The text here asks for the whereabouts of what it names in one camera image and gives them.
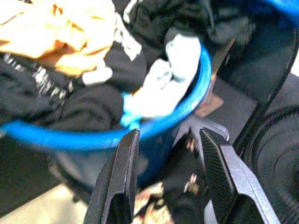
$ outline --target black tire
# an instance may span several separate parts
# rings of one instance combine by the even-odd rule
[[[266,117],[243,157],[282,224],[299,224],[299,106]]]

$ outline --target beige floor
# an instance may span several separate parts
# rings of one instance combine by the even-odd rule
[[[87,205],[74,203],[73,195],[60,184],[7,214],[0,219],[0,224],[81,224]]]

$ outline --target yellow cloth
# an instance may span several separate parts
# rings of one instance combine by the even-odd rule
[[[0,15],[0,51],[36,59],[69,76],[94,70],[114,40],[111,0],[10,0],[1,5]]]

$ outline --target black clothing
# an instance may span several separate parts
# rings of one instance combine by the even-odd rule
[[[171,219],[175,224],[197,224],[203,223],[204,201],[202,200],[206,185],[202,178],[198,160],[198,145],[193,133],[185,134],[174,146],[165,166],[149,182],[146,189],[150,189],[155,183],[163,183],[163,195],[152,195],[149,202],[136,216],[150,216],[165,205],[169,210]],[[191,175],[196,175],[196,181],[186,187]],[[137,199],[142,199],[144,192],[137,194]],[[151,203],[154,203],[154,210],[148,210]]]
[[[10,54],[0,54],[1,119],[33,120],[59,108],[72,91],[71,80],[60,73]]]
[[[252,36],[252,28],[255,28],[240,8],[222,1],[143,0],[133,7],[129,16],[128,29],[142,44],[148,68],[158,58],[165,59],[164,37],[170,27],[192,32],[200,36],[202,41],[207,38],[216,45],[226,44],[235,36],[245,35],[242,38],[244,41],[238,42],[241,50],[248,44],[245,40]]]
[[[121,93],[102,84],[74,92],[61,108],[35,123],[65,131],[108,131],[119,124],[122,114]]]
[[[108,84],[124,92],[135,92],[143,85],[146,60],[142,51],[131,61],[121,44],[114,42],[104,61],[113,71]]]
[[[123,12],[130,0],[112,0],[112,2],[114,3],[115,11],[123,16]]]

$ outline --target clothing pile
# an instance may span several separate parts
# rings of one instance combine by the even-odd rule
[[[239,7],[214,0],[3,0],[0,125],[134,128],[172,113],[201,42],[235,38],[241,57],[254,29]]]
[[[204,223],[206,183],[198,149],[194,134],[184,134],[165,166],[135,196],[132,224]]]

